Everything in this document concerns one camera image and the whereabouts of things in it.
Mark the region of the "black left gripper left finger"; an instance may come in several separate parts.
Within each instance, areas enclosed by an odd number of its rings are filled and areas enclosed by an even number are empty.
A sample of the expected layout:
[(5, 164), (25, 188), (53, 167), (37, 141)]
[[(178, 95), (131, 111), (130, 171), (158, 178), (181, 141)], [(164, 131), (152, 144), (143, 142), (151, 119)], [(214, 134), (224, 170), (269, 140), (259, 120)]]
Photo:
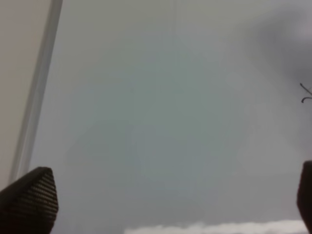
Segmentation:
[(0, 192), (2, 234), (49, 234), (59, 211), (53, 171), (37, 167)]

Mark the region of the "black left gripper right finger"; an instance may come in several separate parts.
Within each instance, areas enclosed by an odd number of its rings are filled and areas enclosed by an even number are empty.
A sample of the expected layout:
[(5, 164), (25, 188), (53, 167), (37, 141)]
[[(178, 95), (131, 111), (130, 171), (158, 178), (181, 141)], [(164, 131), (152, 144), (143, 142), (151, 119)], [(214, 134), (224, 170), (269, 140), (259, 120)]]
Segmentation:
[(303, 163), (297, 191), (297, 207), (301, 218), (307, 227), (308, 232), (312, 233), (312, 161)]

